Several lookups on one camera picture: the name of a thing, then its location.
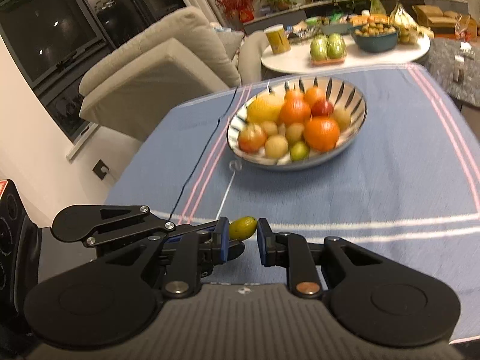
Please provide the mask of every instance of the tablecloth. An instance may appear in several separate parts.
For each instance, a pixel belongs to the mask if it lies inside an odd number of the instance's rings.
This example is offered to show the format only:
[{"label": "tablecloth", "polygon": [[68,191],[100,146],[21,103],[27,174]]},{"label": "tablecloth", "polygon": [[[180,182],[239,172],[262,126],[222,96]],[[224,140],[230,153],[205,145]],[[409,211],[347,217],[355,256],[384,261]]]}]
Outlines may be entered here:
[{"label": "tablecloth", "polygon": [[[234,156],[226,128],[247,99],[284,79],[184,103],[165,117],[112,188],[108,204],[147,204],[177,224],[265,217],[310,242],[338,235],[450,285],[462,303],[453,339],[480,335],[480,147],[449,97],[416,64],[336,69],[368,113],[338,157],[298,172]],[[255,238],[214,282],[285,282]]]}]

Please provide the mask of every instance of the gray pillow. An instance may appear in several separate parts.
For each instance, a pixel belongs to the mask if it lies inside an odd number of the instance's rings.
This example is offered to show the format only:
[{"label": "gray pillow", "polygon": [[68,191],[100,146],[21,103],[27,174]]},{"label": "gray pillow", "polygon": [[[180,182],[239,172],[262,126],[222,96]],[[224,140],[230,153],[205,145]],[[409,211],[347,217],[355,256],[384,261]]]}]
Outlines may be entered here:
[{"label": "gray pillow", "polygon": [[223,47],[225,47],[226,54],[229,56],[229,60],[231,61],[235,56],[240,44],[242,42],[243,37],[245,34],[241,31],[231,31],[231,32],[217,32],[218,37],[223,43]]}]

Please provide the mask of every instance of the black speaker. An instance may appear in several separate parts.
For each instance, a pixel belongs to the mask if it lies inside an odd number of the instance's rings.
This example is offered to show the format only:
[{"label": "black speaker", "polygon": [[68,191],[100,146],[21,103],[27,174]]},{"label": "black speaker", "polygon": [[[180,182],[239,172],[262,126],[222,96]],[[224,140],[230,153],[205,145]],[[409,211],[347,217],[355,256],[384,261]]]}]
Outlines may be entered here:
[{"label": "black speaker", "polygon": [[23,315],[38,283],[41,230],[30,220],[11,180],[0,180],[0,323]]}]

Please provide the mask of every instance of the teal bowl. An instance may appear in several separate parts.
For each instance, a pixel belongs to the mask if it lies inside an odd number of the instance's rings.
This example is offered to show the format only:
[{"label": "teal bowl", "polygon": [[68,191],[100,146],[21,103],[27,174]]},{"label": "teal bowl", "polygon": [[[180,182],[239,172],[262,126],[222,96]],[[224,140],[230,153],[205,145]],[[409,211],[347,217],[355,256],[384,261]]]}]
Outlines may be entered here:
[{"label": "teal bowl", "polygon": [[383,53],[392,50],[398,42],[398,30],[390,34],[382,34],[377,36],[361,36],[355,35],[354,29],[350,31],[355,43],[360,49],[368,53]]}]

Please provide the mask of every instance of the yellow lemon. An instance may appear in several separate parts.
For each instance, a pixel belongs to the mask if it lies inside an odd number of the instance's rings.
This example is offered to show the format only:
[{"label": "yellow lemon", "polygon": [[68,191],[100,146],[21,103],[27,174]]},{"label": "yellow lemon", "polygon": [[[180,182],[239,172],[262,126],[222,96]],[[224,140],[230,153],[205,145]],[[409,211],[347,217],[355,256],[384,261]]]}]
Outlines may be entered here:
[{"label": "yellow lemon", "polygon": [[272,94],[258,96],[247,107],[247,122],[277,122],[284,100]]},{"label": "yellow lemon", "polygon": [[229,236],[230,239],[244,241],[255,234],[257,229],[257,220],[251,216],[245,216],[230,223]]}]

